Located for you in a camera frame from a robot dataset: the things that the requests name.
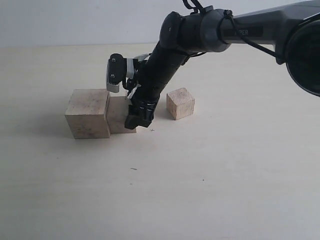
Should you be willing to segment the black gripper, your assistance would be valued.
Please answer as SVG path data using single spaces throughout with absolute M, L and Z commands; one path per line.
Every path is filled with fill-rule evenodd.
M 157 44 L 148 59 L 133 61 L 134 75 L 125 84 L 132 95 L 124 121 L 126 129 L 150 126 L 161 92 L 187 59 L 186 52 Z

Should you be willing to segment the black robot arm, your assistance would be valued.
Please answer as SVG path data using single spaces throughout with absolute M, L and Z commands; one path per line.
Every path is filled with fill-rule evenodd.
M 124 126 L 148 127 L 160 94 L 190 58 L 221 53 L 247 44 L 286 65 L 293 81 L 307 93 L 320 94 L 320 3 L 307 0 L 241 15 L 229 9 L 202 7 L 182 16 L 171 12 L 147 60 L 136 63 L 128 81 L 130 105 Z

